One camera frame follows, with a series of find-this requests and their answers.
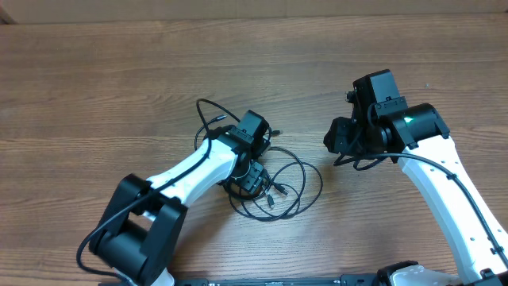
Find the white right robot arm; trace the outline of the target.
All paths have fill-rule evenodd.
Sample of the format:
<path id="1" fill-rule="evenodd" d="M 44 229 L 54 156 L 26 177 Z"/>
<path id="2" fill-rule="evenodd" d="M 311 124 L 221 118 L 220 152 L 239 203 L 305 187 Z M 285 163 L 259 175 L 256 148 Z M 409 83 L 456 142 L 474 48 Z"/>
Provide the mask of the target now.
<path id="1" fill-rule="evenodd" d="M 408 106 L 394 76 L 385 69 L 352 84 L 348 118 L 333 119 L 323 143 L 355 170 L 385 160 L 397 164 L 420 191 L 452 251 L 455 275 L 426 269 L 416 261 L 381 268 L 374 285 L 505 285 L 507 232 L 461 163 L 456 145 L 437 109 Z"/>

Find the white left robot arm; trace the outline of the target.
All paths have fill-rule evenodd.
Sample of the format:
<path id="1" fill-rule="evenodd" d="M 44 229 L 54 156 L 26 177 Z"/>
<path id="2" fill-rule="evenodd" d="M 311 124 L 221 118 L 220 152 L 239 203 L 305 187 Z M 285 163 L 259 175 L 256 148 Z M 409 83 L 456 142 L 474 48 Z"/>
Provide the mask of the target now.
<path id="1" fill-rule="evenodd" d="M 260 191 L 257 159 L 270 145 L 267 121 L 248 111 L 235 126 L 211 130 L 175 167 L 146 180 L 120 181 L 91 235 L 90 251 L 114 269 L 123 285 L 172 284 L 167 265 L 189 206 L 215 184 L 236 185 L 246 199 Z"/>

